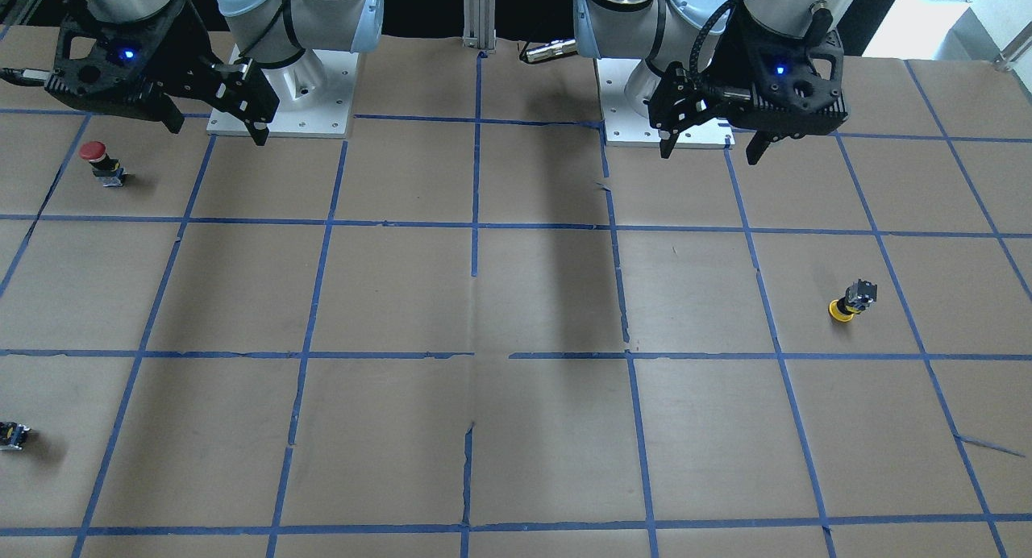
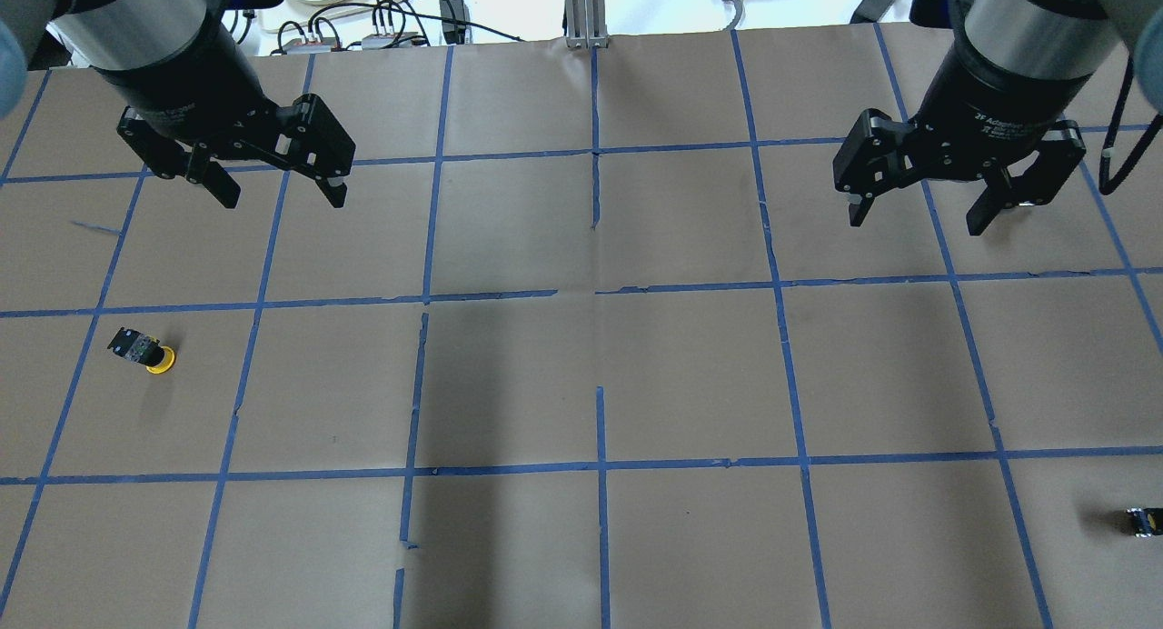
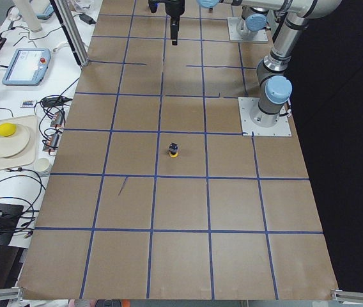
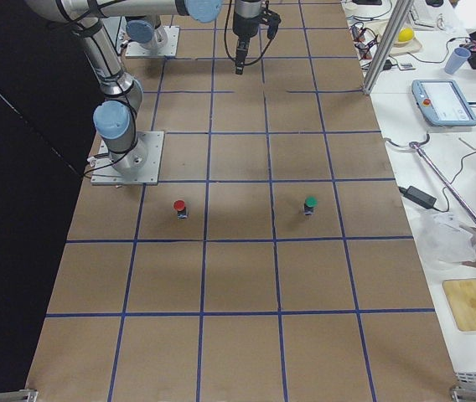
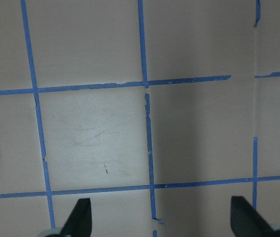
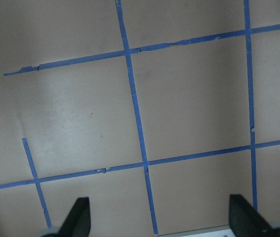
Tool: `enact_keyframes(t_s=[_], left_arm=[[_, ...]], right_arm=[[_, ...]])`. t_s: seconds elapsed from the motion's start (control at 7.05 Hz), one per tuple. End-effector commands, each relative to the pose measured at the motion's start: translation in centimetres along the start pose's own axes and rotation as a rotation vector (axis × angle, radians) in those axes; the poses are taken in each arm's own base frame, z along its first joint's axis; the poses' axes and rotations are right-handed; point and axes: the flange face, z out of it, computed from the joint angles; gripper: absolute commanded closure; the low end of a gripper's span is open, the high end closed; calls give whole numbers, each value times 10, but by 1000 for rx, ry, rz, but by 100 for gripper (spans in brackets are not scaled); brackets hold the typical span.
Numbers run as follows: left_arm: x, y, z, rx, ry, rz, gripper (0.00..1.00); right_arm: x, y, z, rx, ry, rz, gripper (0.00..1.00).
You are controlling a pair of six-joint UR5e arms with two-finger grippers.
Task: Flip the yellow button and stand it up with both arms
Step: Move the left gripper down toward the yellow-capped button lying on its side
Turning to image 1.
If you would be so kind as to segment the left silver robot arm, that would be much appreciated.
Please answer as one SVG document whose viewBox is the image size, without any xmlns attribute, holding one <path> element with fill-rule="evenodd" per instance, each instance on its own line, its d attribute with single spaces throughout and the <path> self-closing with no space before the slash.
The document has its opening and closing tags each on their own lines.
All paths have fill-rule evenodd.
<svg viewBox="0 0 1032 558">
<path fill-rule="evenodd" d="M 839 21 L 854 0 L 572 0 L 578 51 L 631 59 L 635 98 L 663 158 L 711 120 L 752 131 L 749 164 L 779 140 L 829 135 L 849 118 Z"/>
</svg>

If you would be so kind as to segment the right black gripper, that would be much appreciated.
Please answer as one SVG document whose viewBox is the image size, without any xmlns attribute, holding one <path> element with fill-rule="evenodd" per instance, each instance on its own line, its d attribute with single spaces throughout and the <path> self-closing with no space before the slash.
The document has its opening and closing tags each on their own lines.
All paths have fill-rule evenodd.
<svg viewBox="0 0 1032 558">
<path fill-rule="evenodd" d="M 279 96 L 255 60 L 222 61 L 209 43 L 202 19 L 189 1 L 167 1 L 141 20 L 156 15 L 173 18 L 155 72 L 165 92 L 157 99 L 160 121 L 171 133 L 180 133 L 185 117 L 173 98 L 202 100 L 220 112 L 241 121 L 256 146 L 268 142 L 268 124 L 279 109 Z"/>
</svg>

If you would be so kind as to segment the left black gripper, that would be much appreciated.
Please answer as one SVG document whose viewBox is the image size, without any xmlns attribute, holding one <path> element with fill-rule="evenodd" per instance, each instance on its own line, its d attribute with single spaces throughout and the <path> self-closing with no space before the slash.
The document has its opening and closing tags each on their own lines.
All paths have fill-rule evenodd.
<svg viewBox="0 0 1032 558">
<path fill-rule="evenodd" d="M 711 13 L 697 21 L 692 13 L 664 10 L 657 19 L 650 47 L 650 73 L 655 79 L 650 91 L 650 127 L 659 132 L 663 159 L 671 157 L 676 139 L 689 129 L 718 118 L 727 120 L 733 106 L 751 98 L 749 90 L 736 84 L 745 64 L 734 58 L 727 41 L 741 11 L 751 15 L 748 10 L 716 11 L 718 18 L 711 27 L 707 26 Z M 775 142 L 775 133 L 753 133 L 746 146 L 747 163 L 756 165 Z"/>
</svg>

